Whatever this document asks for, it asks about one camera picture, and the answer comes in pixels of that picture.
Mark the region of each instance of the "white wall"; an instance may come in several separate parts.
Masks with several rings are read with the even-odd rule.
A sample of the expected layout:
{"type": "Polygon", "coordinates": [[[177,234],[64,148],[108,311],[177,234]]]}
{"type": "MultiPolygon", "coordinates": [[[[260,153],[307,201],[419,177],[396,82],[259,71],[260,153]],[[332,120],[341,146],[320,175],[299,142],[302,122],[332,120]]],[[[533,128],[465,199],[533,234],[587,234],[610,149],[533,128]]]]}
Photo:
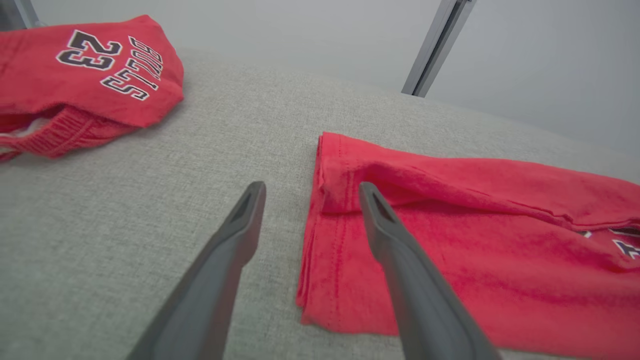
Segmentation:
{"type": "Polygon", "coordinates": [[[478,0],[427,98],[640,156],[640,1],[478,0]]]}
{"type": "Polygon", "coordinates": [[[440,0],[31,0],[48,25],[147,13],[175,47],[400,92],[440,0]]]}

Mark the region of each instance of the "folded red shirt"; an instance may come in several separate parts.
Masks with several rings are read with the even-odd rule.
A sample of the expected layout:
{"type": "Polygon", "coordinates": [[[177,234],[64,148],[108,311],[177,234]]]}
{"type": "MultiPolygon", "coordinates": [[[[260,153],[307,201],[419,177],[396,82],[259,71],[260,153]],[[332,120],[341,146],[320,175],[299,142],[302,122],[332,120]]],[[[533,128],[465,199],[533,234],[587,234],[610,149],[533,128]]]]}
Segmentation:
{"type": "Polygon", "coordinates": [[[0,32],[0,161],[56,158],[159,122],[182,63],[149,16],[0,32]]]}
{"type": "Polygon", "coordinates": [[[640,186],[500,159],[443,159],[325,133],[296,303],[302,322],[397,335],[365,235],[374,183],[498,347],[640,356],[640,186]]]}

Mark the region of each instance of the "metal frame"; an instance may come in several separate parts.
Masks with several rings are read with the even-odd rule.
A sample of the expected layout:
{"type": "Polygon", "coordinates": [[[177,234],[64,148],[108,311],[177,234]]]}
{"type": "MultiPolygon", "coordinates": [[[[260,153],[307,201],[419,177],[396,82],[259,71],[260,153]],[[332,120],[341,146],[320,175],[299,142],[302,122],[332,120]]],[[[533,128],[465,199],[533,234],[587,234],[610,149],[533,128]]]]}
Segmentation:
{"type": "Polygon", "coordinates": [[[403,94],[425,97],[460,34],[477,0],[442,0],[418,56],[409,71],[403,94]]]}
{"type": "Polygon", "coordinates": [[[45,26],[30,0],[0,0],[2,30],[31,29],[45,26]]]}

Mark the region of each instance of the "couch cushion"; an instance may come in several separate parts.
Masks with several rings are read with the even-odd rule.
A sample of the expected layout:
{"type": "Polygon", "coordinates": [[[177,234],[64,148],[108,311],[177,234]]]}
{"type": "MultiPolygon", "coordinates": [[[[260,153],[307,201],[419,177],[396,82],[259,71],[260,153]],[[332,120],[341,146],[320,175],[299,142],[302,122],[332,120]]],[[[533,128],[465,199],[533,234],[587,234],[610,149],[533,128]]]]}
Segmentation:
{"type": "MultiPolygon", "coordinates": [[[[439,102],[179,51],[162,123],[62,159],[0,167],[0,357],[121,359],[245,186],[267,184],[225,357],[399,359],[397,338],[299,324],[294,299],[317,137],[536,161],[640,183],[613,151],[439,102]]],[[[526,355],[507,352],[507,358],[526,355]]]]}

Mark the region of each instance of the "red shirt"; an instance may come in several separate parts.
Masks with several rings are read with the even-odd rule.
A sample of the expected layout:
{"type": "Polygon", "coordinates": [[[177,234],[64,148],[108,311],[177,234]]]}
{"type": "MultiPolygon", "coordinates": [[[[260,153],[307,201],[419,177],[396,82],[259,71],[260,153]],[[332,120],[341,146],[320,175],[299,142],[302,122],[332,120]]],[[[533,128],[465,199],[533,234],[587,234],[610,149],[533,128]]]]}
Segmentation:
{"type": "Polygon", "coordinates": [[[146,15],[0,33],[0,149],[57,157],[101,145],[159,122],[182,100],[182,79],[146,15]]]}
{"type": "Polygon", "coordinates": [[[331,133],[318,143],[305,231],[296,297],[303,323],[397,335],[367,243],[362,181],[380,189],[496,346],[640,356],[640,186],[523,161],[420,156],[331,133]]]}

